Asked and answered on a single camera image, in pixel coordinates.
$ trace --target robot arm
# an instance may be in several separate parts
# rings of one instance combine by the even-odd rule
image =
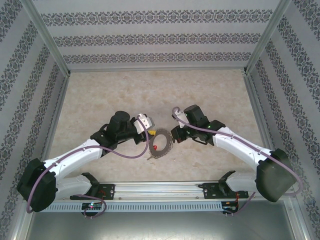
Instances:
[[[80,146],[73,150],[41,162],[39,159],[33,159],[26,166],[24,173],[17,185],[17,190],[25,200],[29,199],[32,188],[39,176],[47,170],[48,172],[38,183],[30,206],[35,212],[40,212],[47,208],[55,199],[69,198],[73,195],[87,195],[95,197],[99,182],[89,173],[83,173],[80,176],[65,178],[68,174],[80,168],[93,160],[97,160],[109,151],[101,147],[114,150],[118,144],[129,139],[134,139],[135,144],[146,141],[146,130],[152,128],[154,123],[150,117],[145,114],[139,114],[138,121],[135,117],[130,120],[130,115],[124,111],[117,111],[111,117],[109,124],[105,124],[99,131],[91,135]]]
[[[288,156],[281,149],[271,151],[240,137],[217,120],[209,122],[197,105],[192,105],[184,111],[176,110],[174,114],[174,118],[179,118],[187,124],[217,132],[204,132],[179,122],[179,126],[171,131],[173,139],[177,140],[178,143],[191,138],[204,145],[216,145],[240,158],[255,171],[255,173],[228,172],[221,178],[221,187],[219,186],[223,193],[228,191],[258,191],[267,200],[276,202],[296,182],[296,178],[286,169],[264,156],[271,156],[291,168]]]

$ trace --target damask pattern wall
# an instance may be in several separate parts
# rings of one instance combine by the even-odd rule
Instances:
[[[245,67],[279,0],[35,0],[71,70]]]
[[[251,73],[275,148],[304,189],[311,239],[320,239],[320,1],[293,0]]]
[[[0,240],[22,200],[16,187],[41,158],[65,76],[18,0],[0,0]]]

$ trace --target patterned wallpaper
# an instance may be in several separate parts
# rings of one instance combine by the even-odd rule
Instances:
[[[71,70],[245,67],[279,0],[35,0]]]
[[[15,221],[16,187],[41,158],[65,77],[18,0],[0,0],[0,240]]]
[[[272,142],[303,180],[311,239],[320,239],[319,13],[316,0],[293,0],[251,73]]]

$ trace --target enclosure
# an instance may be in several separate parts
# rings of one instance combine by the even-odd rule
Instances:
[[[0,0],[0,239],[320,239],[319,4]],[[234,217],[208,210],[215,203],[196,185],[254,170],[190,140],[159,159],[108,154],[72,172],[116,185],[100,219],[70,210],[81,204],[70,199],[26,213],[17,185],[32,159],[81,145],[116,111],[170,131],[172,108],[193,104],[250,142],[284,150],[302,192],[277,203],[257,194]],[[137,155],[144,144],[117,151]]]

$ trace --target beige floor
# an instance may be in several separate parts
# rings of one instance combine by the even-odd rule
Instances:
[[[130,116],[145,113],[155,128],[177,125],[171,109],[197,104],[209,120],[217,119],[248,140],[262,144],[240,70],[132,71],[72,73],[55,132],[50,157],[82,144],[119,110]],[[116,150],[137,155],[144,143],[130,140]],[[230,170],[252,171],[223,149],[191,139],[171,152],[147,161],[108,154],[71,175],[90,172],[99,181],[218,180]]]

